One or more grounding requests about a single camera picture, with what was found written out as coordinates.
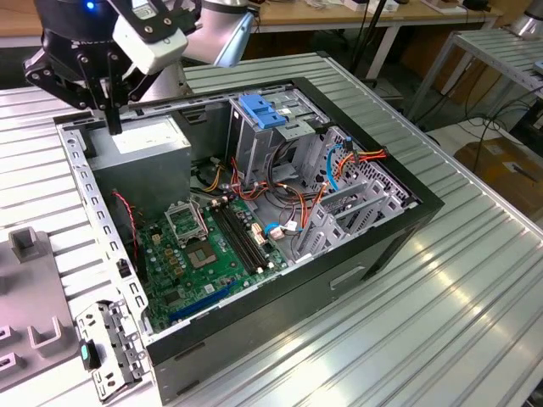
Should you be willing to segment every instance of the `blue pcie slot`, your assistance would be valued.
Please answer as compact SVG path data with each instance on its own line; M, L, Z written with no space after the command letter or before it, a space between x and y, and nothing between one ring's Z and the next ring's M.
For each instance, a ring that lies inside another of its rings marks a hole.
M189 316L191 314L194 314L195 312L200 311L201 309L204 309L213 303L216 303L217 301L226 298L228 294L230 293L230 289L236 286L238 282L232 282L228 284L226 287L220 289L216 293L212 293L208 295L205 298L202 298L198 301L196 301L194 304L190 304L185 308L181 308L178 311L174 312L173 314L169 315L170 322L182 320L186 316Z

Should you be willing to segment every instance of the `yellow wire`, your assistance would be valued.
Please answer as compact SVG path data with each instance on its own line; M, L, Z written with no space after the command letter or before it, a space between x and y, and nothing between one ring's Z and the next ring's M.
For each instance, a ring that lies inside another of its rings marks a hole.
M211 191L214 191L218 187L219 179L220 179L220 176L221 176L221 170L222 170L221 166L217 167L217 173L215 175L215 180L213 181L213 183L211 184L210 187L207 187L207 188L203 189L202 191L211 192Z

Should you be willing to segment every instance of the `aluminum workbench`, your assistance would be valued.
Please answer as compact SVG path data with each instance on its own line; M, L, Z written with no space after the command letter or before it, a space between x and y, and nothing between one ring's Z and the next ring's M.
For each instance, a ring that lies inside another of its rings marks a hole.
M542 232L413 125L314 53L187 71L196 92L303 75L445 201L377 274L178 399L179 405L520 405L543 377ZM50 234L72 315L115 298L52 118L34 88L0 93L0 233ZM0 405L95 405L80 358ZM158 406L147 381L111 405Z
M543 38L524 40L505 29L458 31L449 35L423 83L417 89L406 115L408 119L413 120L426 98L426 93L455 47L463 49L466 54L445 84L442 90L444 94L458 82L471 60L479 59L507 78L507 84L496 96L496 104L491 108L489 116L504 104L505 97L515 83L529 92L533 91L535 96L543 98L543 75L534 70L534 62L543 61Z

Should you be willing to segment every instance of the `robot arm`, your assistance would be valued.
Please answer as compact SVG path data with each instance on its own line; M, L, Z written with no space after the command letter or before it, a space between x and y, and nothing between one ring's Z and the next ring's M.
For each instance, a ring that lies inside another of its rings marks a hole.
M42 49L25 61L25 77L76 109L101 112L110 134L119 134L119 110L140 100L186 49L205 48L188 56L220 66L239 61L252 22L246 0L214 1L230 0L203 0L192 11L170 11L161 0L135 8L132 0L35 0ZM188 47L198 28L205 35Z

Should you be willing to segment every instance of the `ram slot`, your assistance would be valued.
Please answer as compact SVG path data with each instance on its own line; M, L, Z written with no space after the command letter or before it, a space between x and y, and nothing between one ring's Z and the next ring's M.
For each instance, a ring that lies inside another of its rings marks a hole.
M256 247L256 243L250 239L229 208L215 209L211 214L249 274L256 273L259 267L266 267L266 259Z

